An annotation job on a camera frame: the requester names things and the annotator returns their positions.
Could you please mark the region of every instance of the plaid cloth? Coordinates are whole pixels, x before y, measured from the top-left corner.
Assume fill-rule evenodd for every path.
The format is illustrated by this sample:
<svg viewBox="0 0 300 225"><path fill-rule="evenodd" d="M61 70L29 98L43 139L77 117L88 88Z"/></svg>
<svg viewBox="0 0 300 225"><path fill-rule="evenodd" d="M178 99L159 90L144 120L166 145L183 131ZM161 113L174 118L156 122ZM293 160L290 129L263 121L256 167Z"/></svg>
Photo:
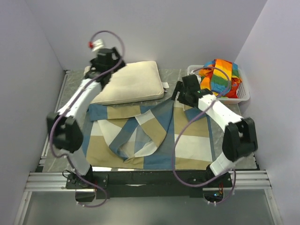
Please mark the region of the plaid cloth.
<svg viewBox="0 0 300 225"><path fill-rule="evenodd" d="M82 149L92 166L169 170L178 134L199 113L171 99L155 106L91 104ZM186 129L175 154L176 169L206 169L215 159L209 117Z"/></svg>

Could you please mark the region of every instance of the cloth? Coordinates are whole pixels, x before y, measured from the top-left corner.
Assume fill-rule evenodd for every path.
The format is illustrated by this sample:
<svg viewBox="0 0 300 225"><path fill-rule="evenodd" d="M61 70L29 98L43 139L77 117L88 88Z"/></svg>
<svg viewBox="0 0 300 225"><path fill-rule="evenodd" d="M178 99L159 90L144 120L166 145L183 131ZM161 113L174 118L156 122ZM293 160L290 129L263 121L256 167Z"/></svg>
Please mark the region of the cloth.
<svg viewBox="0 0 300 225"><path fill-rule="evenodd" d="M228 98L238 98L236 93L241 82L238 65L226 60L215 59L213 61L207 62L205 67L217 67L223 70L229 77L231 82L231 89L225 92L225 97ZM216 69L201 69L199 75L202 78L200 88L209 89L215 95L218 95L222 91L226 90L228 85L228 80L226 76Z"/></svg>
<svg viewBox="0 0 300 225"><path fill-rule="evenodd" d="M200 110L168 99L156 106L89 106L82 149L93 166L171 169L175 140ZM195 121L176 147L176 169L205 170L214 159L210 119Z"/></svg>

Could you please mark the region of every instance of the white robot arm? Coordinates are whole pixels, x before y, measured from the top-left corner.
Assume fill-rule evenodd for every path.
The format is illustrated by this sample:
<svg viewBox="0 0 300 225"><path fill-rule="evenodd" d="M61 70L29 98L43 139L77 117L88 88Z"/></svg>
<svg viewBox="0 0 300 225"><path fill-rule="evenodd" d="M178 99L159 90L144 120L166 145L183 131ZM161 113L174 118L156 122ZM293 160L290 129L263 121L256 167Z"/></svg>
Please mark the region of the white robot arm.
<svg viewBox="0 0 300 225"><path fill-rule="evenodd" d="M182 82L177 82L172 95L173 100L178 92L180 92L177 99L179 102L202 111L206 110L206 114L224 131L223 152L207 168L212 172L211 176L218 176L234 168L244 157L257 150L254 121L232 112L208 89L200 90L196 75L185 76Z"/></svg>
<svg viewBox="0 0 300 225"><path fill-rule="evenodd" d="M53 144L57 149L60 149L60 156L62 154L65 157L68 156L69 162L73 168L76 168L79 175L92 181L92 168L81 149L83 134L77 121L87 111L91 101L109 83L112 73L124 67L125 62L121 59L116 48L100 48L97 57L90 62L90 70L86 73L85 79L71 99L58 112L48 114L47 127L50 136L55 122L58 121L51 137ZM113 67L115 69L112 72L97 78L99 74Z"/></svg>

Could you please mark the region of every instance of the gray floor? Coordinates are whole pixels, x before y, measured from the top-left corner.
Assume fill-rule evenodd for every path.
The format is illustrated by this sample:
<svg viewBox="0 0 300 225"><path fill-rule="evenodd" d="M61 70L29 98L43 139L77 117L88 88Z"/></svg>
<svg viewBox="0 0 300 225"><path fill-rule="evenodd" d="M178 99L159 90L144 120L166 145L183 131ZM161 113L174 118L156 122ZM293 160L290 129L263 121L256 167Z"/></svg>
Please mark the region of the gray floor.
<svg viewBox="0 0 300 225"><path fill-rule="evenodd" d="M152 101L144 101L134 104L139 105L157 105L158 103L168 99L171 97L176 82L181 80L183 76L187 75L187 70L185 69L160 69L159 74L161 77L162 82L168 82L170 88L168 92L165 93L164 97L159 100L152 100ZM72 97L75 93L77 88L79 87L81 80L83 78L83 71L67 71L66 74L66 82L63 87L63 92L59 102L59 108L67 103L67 101ZM240 109L238 105L228 105L229 109L234 111L237 114L240 114ZM82 127L84 122L84 116L79 119L78 123ZM213 121L211 120L211 130L213 135L213 142L214 142L214 151L216 157L218 157L222 152L222 141L223 141L223 131L222 129ZM237 169L256 169L257 165L255 163L254 155L250 155L249 157L240 161L237 166ZM47 154L47 158L45 161L43 172L62 172L63 170L70 169L68 162L64 158L56 159L53 157L51 152L49 151Z"/></svg>
<svg viewBox="0 0 300 225"><path fill-rule="evenodd" d="M85 209L74 192L34 192L25 225L274 225L264 190L236 190L217 207L202 198L112 198Z"/></svg>

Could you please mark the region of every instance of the blue and beige fabric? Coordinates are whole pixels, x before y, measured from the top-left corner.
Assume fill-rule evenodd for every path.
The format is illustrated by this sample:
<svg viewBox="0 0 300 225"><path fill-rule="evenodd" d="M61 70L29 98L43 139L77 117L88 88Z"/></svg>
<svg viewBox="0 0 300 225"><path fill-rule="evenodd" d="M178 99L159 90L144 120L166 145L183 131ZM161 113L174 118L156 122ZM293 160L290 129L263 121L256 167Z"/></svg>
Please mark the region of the blue and beige fabric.
<svg viewBox="0 0 300 225"><path fill-rule="evenodd" d="M171 169L174 143L200 111L168 99L155 106L91 104L83 126L82 149L93 166ZM176 169L206 169L214 159L210 119L203 116L176 147Z"/></svg>

